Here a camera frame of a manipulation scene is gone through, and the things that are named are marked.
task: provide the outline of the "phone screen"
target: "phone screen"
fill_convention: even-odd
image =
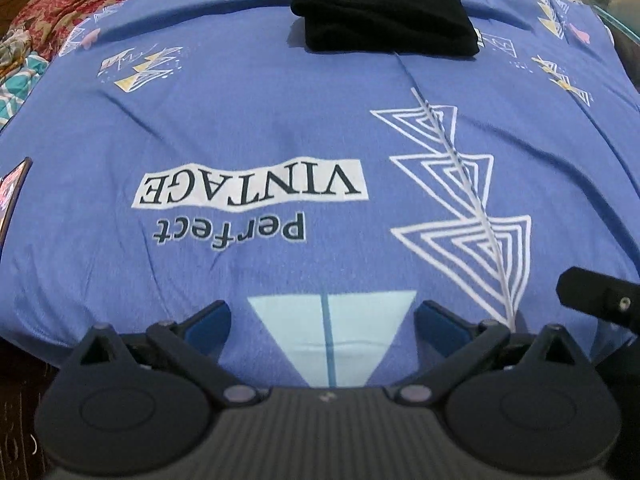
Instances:
[[[24,183],[27,171],[31,167],[31,159],[25,158],[8,175],[0,178],[0,248],[4,244],[11,214],[14,212],[18,193]]]

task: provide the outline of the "folded black fabric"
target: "folded black fabric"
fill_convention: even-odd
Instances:
[[[474,56],[478,37],[460,0],[292,0],[315,51]]]

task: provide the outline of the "white triangle outline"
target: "white triangle outline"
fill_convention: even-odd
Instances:
[[[446,132],[451,144],[453,145],[456,140],[456,122],[458,120],[458,107],[452,105],[431,105],[431,108],[437,112],[451,110],[450,112],[450,127]],[[412,140],[419,146],[429,150],[431,153],[443,154],[446,153],[446,147],[443,145],[440,137],[437,133],[437,129],[415,120],[416,124],[412,124],[407,119],[421,118],[427,120],[427,114],[422,107],[418,108],[398,108],[389,110],[370,110],[370,113],[379,118],[384,123],[391,126],[400,134],[404,135],[407,139]]]
[[[510,278],[508,285],[511,303],[515,314],[529,281],[531,217],[526,215],[510,218],[489,218],[489,221],[496,237],[506,239],[504,234],[509,235],[510,232],[515,232],[516,234],[517,241],[512,245],[510,253],[513,258],[514,252],[516,252],[516,265],[513,267],[513,263],[511,264],[512,267],[510,275],[508,276],[508,278]],[[391,229],[391,234],[409,250],[413,251],[420,256],[421,259],[427,261],[456,283],[463,292],[471,297],[474,302],[490,316],[503,324],[507,324],[506,317],[498,313],[494,307],[494,304],[497,303],[501,310],[504,311],[506,309],[506,302],[504,301],[505,298],[502,293],[488,285],[485,280],[465,262],[445,250],[436,241],[437,238],[441,237],[452,239],[473,235],[481,235],[481,237],[486,240],[486,234],[479,219],[461,218],[456,220],[426,222],[423,224],[393,228]],[[429,247],[430,250],[426,250],[425,245],[418,245],[410,240],[408,235],[411,234],[419,234],[420,240],[425,243],[426,247]],[[492,300],[487,301],[486,298],[483,297],[484,295],[488,295]]]
[[[484,41],[485,45],[488,43],[491,46],[494,46],[495,48],[505,52],[506,54],[509,54],[511,57],[518,59],[518,54],[516,53],[516,47],[514,46],[513,41],[509,40],[508,38],[501,38],[500,36],[494,36],[493,34],[485,34],[484,32],[482,32],[481,34],[482,34],[482,40]],[[498,40],[501,40],[504,43],[509,43],[511,45],[511,48],[509,49],[509,47],[503,44],[500,44],[499,42],[496,43],[496,41]]]
[[[511,237],[511,235],[504,233],[494,233],[494,235],[495,241],[498,244],[500,256],[502,257],[502,266],[504,268],[504,273],[507,276],[507,280],[509,280],[511,277],[511,272],[513,271],[513,258],[510,258],[508,255],[511,254],[511,251],[513,251],[513,238]],[[489,242],[489,240],[478,243],[478,248],[490,258],[494,257],[494,253],[491,248],[491,242]]]
[[[482,206],[486,208],[487,201],[489,199],[489,190],[491,187],[491,179],[494,168],[494,156],[493,155],[461,155],[461,160],[463,164],[475,165],[478,168],[478,178],[476,182],[481,179],[479,165],[476,162],[477,160],[486,160],[486,174],[484,175],[484,186],[482,189],[482,196],[479,196],[480,202]],[[445,154],[436,154],[436,153],[416,153],[414,155],[393,155],[390,156],[389,159],[402,170],[404,174],[410,177],[418,186],[420,186],[423,190],[425,190],[431,198],[433,198],[436,202],[438,202],[441,206],[447,209],[450,213],[454,214],[458,218],[466,218],[467,213],[475,214],[476,211],[472,205],[472,203],[467,199],[465,200],[465,189],[462,186],[462,183],[453,177],[454,173],[457,173],[457,169],[451,160],[449,155]],[[421,160],[421,167],[424,168],[427,173],[433,178],[438,184],[438,189],[436,190],[434,187],[427,184],[424,179],[422,179],[418,174],[412,171],[405,163],[406,160]],[[442,170],[442,174],[446,177],[443,178],[441,174],[434,170],[434,167],[437,166],[445,166]],[[459,189],[462,191],[463,195],[460,196],[456,190]],[[446,197],[441,196],[438,193],[438,190],[444,190],[446,195],[451,197],[453,201],[447,200]]]
[[[500,280],[500,275],[498,274],[493,254],[489,253],[489,259],[487,260],[481,253],[475,251],[473,248],[473,246],[477,245],[481,240],[488,240],[484,230],[475,235],[465,235],[452,238],[451,243],[464,253],[471,256],[489,274],[489,276],[498,281]]]

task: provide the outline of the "blue bedsheet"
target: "blue bedsheet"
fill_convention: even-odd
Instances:
[[[571,266],[640,280],[638,94],[587,6],[462,1],[475,59],[313,54],[290,0],[83,22],[0,136],[0,174],[33,159],[0,336],[59,365],[94,322],[223,299],[224,367],[311,386],[414,372],[423,300],[622,344],[554,289]]]

